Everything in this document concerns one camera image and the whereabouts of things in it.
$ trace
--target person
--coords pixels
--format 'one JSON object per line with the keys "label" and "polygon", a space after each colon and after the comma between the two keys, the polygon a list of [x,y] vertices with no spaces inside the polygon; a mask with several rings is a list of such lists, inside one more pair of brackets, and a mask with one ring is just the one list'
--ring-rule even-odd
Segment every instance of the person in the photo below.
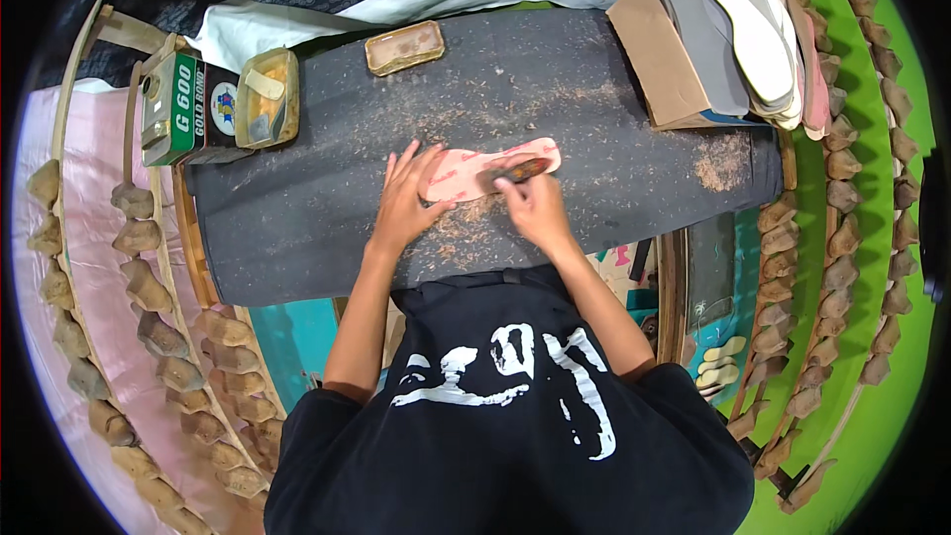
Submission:
{"label": "person", "polygon": [[398,258],[456,207],[423,207],[417,183],[441,146],[414,158],[419,145],[387,161],[323,386],[284,423],[266,532],[737,529],[753,495],[743,450],[683,368],[656,364],[549,174],[495,186],[551,265],[395,291],[406,332],[374,394]]}

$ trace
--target pink cloth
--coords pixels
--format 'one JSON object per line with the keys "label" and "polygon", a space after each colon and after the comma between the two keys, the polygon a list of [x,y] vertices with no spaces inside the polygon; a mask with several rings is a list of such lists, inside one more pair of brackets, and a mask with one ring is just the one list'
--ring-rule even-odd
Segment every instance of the pink cloth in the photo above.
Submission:
{"label": "pink cloth", "polygon": [[545,172],[554,172],[561,165],[561,152],[551,137],[542,137],[506,149],[502,152],[482,154],[468,149],[449,149],[434,161],[420,178],[419,192],[423,200],[466,201],[485,196],[485,191],[476,181],[476,175],[486,169],[486,164],[504,156],[534,153],[539,158],[552,160]]}
{"label": "pink cloth", "polygon": [[[179,414],[165,402],[164,386],[155,377],[157,362],[136,338],[138,320],[129,308],[127,281],[119,270],[119,264],[128,257],[110,245],[125,223],[122,213],[109,204],[112,188],[122,181],[125,96],[126,90],[96,95],[74,92],[69,108],[63,192],[75,297],[122,410],[173,487],[212,529],[228,535],[262,533],[260,515],[245,510],[224,491],[208,460],[200,457],[201,445],[182,434]],[[30,173],[49,157],[57,97],[58,89],[30,96],[18,153],[17,186],[23,186]],[[134,153],[133,180],[137,186],[148,188],[149,174],[142,168],[138,137]],[[164,201],[172,203],[170,170],[163,168],[161,175]],[[113,465],[108,446],[89,429],[86,404],[65,386],[68,365],[53,347],[53,317],[37,295],[45,265],[39,255],[25,248],[26,236],[40,223],[42,212],[23,197],[25,194],[18,191],[14,204],[16,285],[28,325],[31,359],[37,374],[42,375],[44,397],[54,411],[57,427],[80,469],[126,531],[174,533],[158,521],[151,507],[139,498],[132,481]],[[176,291],[190,324],[200,308],[184,264],[174,206],[163,210],[163,224]],[[143,257],[152,263],[158,277],[155,254]],[[162,317],[173,324],[170,315]]]}

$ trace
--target hand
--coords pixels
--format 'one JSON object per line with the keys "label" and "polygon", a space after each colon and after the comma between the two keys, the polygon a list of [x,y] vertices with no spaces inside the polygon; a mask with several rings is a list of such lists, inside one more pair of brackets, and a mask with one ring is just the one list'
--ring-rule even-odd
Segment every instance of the hand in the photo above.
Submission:
{"label": "hand", "polygon": [[434,145],[414,159],[418,148],[420,142],[413,139],[399,159],[397,154],[390,153],[386,161],[376,225],[367,246],[372,244],[388,256],[398,257],[437,217],[456,208],[453,201],[439,201],[429,208],[422,206],[417,184],[422,172],[442,151],[442,145]]}
{"label": "hand", "polygon": [[545,256],[554,258],[564,250],[577,247],[561,201],[561,188],[550,174],[540,173],[518,184],[497,178],[495,188],[505,196],[509,217],[518,232],[538,246]]}

